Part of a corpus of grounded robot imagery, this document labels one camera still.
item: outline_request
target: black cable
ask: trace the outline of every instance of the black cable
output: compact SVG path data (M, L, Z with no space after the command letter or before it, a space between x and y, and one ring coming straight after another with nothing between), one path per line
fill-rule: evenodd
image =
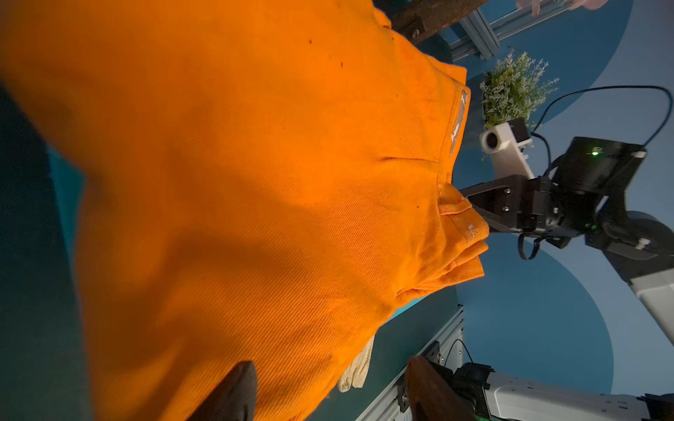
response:
M543 176L545 176L545 177L550 176L550 172L552 170L554 170L555 168L557 168L561 164L561 160L563 159L563 157L564 157L564 154L556 157L555 160L552 161L552 164L548 165L548 168L543 173Z
M533 260L534 257L539 253L539 248L541 247L541 241L545 240L544 237L536 237L534 240L534 249L531 251L529 257L524 253L524 237L527 237L525 233L520 234L517 238L517 252L520 254L522 260Z
M466 344L463 343L461 339L456 338L452 346L450 346L450 350L447 351L447 355L445 356L445 365L444 367L447 366L447 360L449 359L450 354L452 353L452 349L454 348L454 345L456 345L456 342L461 342L461 345L464 346L464 349L466 350L466 354L468 354L468 358L470 358L470 362L472 362L472 356L470 356L470 352L468 352L468 348L466 348Z
M669 116L671 116L671 113L672 113L672 105L674 104L674 100L672 100L672 94L671 94L671 92L670 92L668 89L663 88L662 86L654 86L654 85L614 85L614 86L600 86L600 87L598 87L598 88L589 88L589 89L583 89L583 90L580 90L580 91L571 92L570 94L566 94L566 95L560 96L560 97L557 98L556 100L552 101L552 102L550 103L550 105L547 106L547 108L545 109L545 111L543 111L543 115L541 116L541 119L539 120L538 124L536 124L536 127L534 127L534 129L533 129L532 131L536 131L536 129L539 128L539 126L541 125L541 123L542 123L543 120L545 119L545 115L547 114L548 110L549 110L550 107L552 107L557 101L563 100L563 99L566 98L567 96L576 95L576 94L582 94L582 93L584 93L584 92L599 91L599 90L604 90L604 89L657 89L657 90L663 91L663 92L667 95L667 98L669 99L669 108L667 109L667 116L665 116L665 120L663 120L662 124L660 124L660 127L658 127L658 129L655 131L655 133L653 133L653 135L652 135L651 137L649 137L648 140L647 140L646 142L644 142L644 146L648 145L648 144L650 143L650 141L652 141L652 140L658 135L658 133L660 133L660 130L662 130L663 127L667 124L667 121L669 120Z
M548 166L547 166L547 168L550 168L552 166L552 155L550 154L550 143L547 143L547 140L543 136L539 135L538 133L535 133L535 132L532 131L531 135L533 137L539 138L540 140L543 141L543 143L545 143L545 148L548 151Z

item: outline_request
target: orange pants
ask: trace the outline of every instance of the orange pants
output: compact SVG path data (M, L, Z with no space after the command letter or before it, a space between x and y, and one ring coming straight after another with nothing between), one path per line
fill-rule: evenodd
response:
M394 310L483 274L464 69L370 0L13 0L0 77L87 178L97 420L182 421L242 360L301 420Z

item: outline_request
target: pink object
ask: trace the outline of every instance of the pink object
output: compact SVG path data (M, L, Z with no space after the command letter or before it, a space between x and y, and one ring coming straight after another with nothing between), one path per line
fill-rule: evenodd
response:
M608 2L608 0L567 0L571 1L569 10L577 9L580 6L585 6L586 9L596 10ZM540 0L516 0L516 5L518 9L524 9L525 7L531 6L531 14L533 16L538 15L541 12L541 3Z

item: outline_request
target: green plant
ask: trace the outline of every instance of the green plant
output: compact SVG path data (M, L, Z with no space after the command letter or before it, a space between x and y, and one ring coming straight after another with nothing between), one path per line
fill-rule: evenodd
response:
M503 61L496 62L494 70L486 72L485 80L480 84L486 129L518 117L532 126L531 113L557 90L551 86L559 79L539 85L547 66L548 63L536 62L527 53L515 58L511 52Z

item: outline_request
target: wooden beam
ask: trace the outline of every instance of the wooden beam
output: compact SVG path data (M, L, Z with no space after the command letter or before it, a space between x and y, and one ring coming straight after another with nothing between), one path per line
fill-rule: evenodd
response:
M416 45L459 22L486 2L488 0L414 0L391 17L392 28Z

